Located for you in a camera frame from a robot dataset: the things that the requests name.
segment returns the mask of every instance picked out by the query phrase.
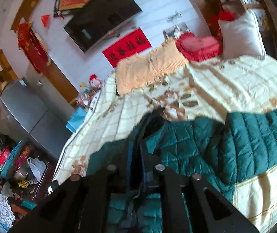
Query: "white pillow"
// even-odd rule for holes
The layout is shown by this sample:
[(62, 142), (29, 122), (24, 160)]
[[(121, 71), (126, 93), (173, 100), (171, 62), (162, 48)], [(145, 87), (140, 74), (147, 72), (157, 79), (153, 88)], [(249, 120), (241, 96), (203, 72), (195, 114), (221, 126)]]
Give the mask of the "white pillow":
[(232, 22), (218, 23), (223, 35), (223, 59), (234, 59), (242, 55), (265, 59), (266, 50), (254, 12), (248, 10)]

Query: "teal fabric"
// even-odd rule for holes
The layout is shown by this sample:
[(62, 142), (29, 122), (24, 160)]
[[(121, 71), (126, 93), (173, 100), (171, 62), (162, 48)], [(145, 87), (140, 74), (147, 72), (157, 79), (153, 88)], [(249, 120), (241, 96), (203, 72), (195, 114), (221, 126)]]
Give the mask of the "teal fabric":
[[(109, 165), (141, 128), (139, 123), (127, 139), (104, 144), (90, 157), (87, 175)], [(186, 176), (204, 175), (232, 202), (235, 183), (277, 164), (277, 110), (267, 114), (229, 113), (225, 124), (206, 117), (193, 121), (165, 121), (145, 143), (150, 153), (160, 154), (164, 165)], [(120, 232), (122, 217), (133, 213), (126, 206), (129, 195), (112, 195), (107, 232)], [(142, 232), (162, 232), (160, 195), (148, 196), (142, 209), (144, 217), (139, 222)]]
[(6, 179), (9, 180), (15, 173), (14, 171), (14, 167), (15, 167), (15, 162), (17, 160), (17, 158), (20, 155), (20, 151), (22, 149), (24, 145), (24, 141), (21, 140), (15, 148), (12, 149), (12, 151), (10, 152), (8, 158), (6, 159), (2, 170), (1, 170), (1, 176)]

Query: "cream quilt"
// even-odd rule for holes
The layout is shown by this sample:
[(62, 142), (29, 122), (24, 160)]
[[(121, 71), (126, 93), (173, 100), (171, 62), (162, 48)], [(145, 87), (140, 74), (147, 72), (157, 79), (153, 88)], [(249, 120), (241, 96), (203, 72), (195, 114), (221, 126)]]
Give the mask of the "cream quilt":
[[(116, 95), (112, 73), (99, 93), (79, 132), (63, 148), (54, 180), (64, 182), (71, 174), (85, 175), (92, 153), (105, 142), (127, 137), (143, 114), (165, 107), (165, 118), (192, 120), (206, 116), (224, 122), (227, 112), (265, 113), (277, 108), (277, 61), (243, 56), (223, 61), (213, 58), (186, 63), (161, 83)], [(234, 206), (260, 232), (277, 222), (277, 165), (236, 184)]]

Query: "wall-mounted tv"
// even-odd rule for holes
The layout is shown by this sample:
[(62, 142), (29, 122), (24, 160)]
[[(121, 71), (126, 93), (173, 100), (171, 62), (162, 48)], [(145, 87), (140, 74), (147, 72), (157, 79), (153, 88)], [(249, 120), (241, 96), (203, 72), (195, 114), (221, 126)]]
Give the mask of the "wall-mounted tv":
[(133, 0), (91, 0), (64, 27), (83, 52), (141, 12)]

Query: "white lace doily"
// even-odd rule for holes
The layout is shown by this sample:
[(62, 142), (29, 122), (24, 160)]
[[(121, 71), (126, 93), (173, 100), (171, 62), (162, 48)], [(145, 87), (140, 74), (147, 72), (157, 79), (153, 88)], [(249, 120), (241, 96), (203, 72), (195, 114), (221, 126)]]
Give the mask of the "white lace doily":
[(6, 182), (0, 194), (0, 233), (6, 233), (11, 227), (12, 222), (15, 220), (15, 215), (11, 211), (8, 203), (8, 197), (13, 197), (10, 184)]

